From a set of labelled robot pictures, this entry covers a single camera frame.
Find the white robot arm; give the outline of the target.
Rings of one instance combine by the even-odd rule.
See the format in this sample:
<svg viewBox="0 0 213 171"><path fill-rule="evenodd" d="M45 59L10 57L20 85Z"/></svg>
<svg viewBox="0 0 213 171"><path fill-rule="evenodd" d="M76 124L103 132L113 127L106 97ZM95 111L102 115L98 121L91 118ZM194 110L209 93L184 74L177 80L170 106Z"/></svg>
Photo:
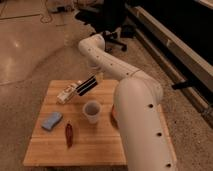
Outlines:
<svg viewBox="0 0 213 171"><path fill-rule="evenodd" d="M81 40L78 48L118 81L114 107L128 170L178 171L176 154L158 111L163 98L161 84L143 70L107 53L100 34Z"/></svg>

